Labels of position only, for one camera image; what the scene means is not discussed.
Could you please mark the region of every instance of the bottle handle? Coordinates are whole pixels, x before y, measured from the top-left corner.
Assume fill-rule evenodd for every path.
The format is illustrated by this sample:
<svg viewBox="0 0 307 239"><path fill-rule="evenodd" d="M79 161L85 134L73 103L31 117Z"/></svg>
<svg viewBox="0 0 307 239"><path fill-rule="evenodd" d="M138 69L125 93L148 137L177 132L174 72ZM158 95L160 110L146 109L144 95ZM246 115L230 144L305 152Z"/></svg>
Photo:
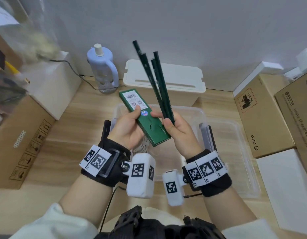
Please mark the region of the bottle handle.
<svg viewBox="0 0 307 239"><path fill-rule="evenodd" d="M112 83L112 85L114 87L118 87L119 86L119 77L118 77L118 71L117 71L116 66L110 60L106 60L106 64L111 69L111 72L113 74L114 82Z"/></svg>

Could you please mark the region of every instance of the sleeve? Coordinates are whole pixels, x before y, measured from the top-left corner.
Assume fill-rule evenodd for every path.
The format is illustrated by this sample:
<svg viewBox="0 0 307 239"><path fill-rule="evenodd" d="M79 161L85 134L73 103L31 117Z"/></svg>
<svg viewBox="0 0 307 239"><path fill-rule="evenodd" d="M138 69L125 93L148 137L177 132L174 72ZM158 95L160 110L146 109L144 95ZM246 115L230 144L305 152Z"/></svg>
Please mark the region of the sleeve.
<svg viewBox="0 0 307 239"><path fill-rule="evenodd" d="M66 215L61 206L54 203L45 215L31 224L23 226L11 239L37 238L86 238L93 239L97 228L86 219Z"/></svg>
<svg viewBox="0 0 307 239"><path fill-rule="evenodd" d="M278 239L264 219L225 229L222 234L227 239Z"/></svg>

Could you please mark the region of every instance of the white marker cube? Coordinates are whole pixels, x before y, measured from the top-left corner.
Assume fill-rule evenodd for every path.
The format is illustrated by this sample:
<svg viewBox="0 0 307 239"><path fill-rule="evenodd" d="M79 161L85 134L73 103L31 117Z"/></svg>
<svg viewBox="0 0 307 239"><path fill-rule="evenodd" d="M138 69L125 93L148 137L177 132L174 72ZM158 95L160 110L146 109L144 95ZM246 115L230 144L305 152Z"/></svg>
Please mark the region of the white marker cube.
<svg viewBox="0 0 307 239"><path fill-rule="evenodd" d="M165 187L168 204L171 206L182 205L184 202L183 182L180 181L178 170L171 170L162 175L163 186Z"/></svg>
<svg viewBox="0 0 307 239"><path fill-rule="evenodd" d="M151 198L154 190L154 170L156 161L150 154L136 154L132 162L128 162L130 169L124 173L129 175L127 195L138 198Z"/></svg>

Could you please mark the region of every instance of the black harness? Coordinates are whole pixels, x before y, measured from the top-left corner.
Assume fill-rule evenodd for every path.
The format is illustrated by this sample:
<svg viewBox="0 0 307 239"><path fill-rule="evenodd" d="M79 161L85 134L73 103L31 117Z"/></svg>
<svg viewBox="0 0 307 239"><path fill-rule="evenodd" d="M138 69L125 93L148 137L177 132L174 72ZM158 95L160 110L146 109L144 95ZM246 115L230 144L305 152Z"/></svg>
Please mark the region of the black harness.
<svg viewBox="0 0 307 239"><path fill-rule="evenodd" d="M225 239L214 224L199 218L183 219L184 226L164 226L155 219L143 219L142 207L123 213L111 232L100 232L94 239Z"/></svg>

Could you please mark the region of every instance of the cable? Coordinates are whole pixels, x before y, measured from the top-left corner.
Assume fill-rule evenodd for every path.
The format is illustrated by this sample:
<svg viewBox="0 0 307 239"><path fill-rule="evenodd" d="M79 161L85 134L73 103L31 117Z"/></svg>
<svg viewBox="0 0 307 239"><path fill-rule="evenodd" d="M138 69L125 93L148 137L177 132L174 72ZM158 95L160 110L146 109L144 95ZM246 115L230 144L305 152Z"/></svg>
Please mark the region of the cable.
<svg viewBox="0 0 307 239"><path fill-rule="evenodd" d="M76 73L76 71L73 69L72 65L67 61L67 60L50 60L52 62L66 62L69 67L72 69L72 71L75 73L75 75L77 75L79 78L81 78L83 81L85 81L87 84L89 84L94 90L100 91L100 90L109 90L109 89L113 89L113 88L109 88L109 89L96 89L91 83L89 83L87 80L85 80L83 77L85 76L81 76L80 74Z"/></svg>
<svg viewBox="0 0 307 239"><path fill-rule="evenodd" d="M199 194L194 194L194 195L185 195L183 198L190 198L190 197L195 197L195 196L198 196L198 195L202 195L202 193L199 193Z"/></svg>
<svg viewBox="0 0 307 239"><path fill-rule="evenodd" d="M102 227L103 227L103 225L104 225L104 222L105 222L105 219L106 219L106 216L107 216L107 212L108 212L108 209L109 209L109 206L110 206L111 200L113 199L114 194L115 194L115 192L116 192L116 190L117 190L118 188L126 191L126 189L125 189L125 188L120 187L120 186L117 186L117 187L115 188L115 190L114 190L113 194L111 195L110 201L109 201L109 203L108 203L108 206L107 206L107 209L106 209L106 212L105 212L105 215L104 215L104 219L102 220L102 226L100 227L100 231L99 231L99 232L102 232Z"/></svg>

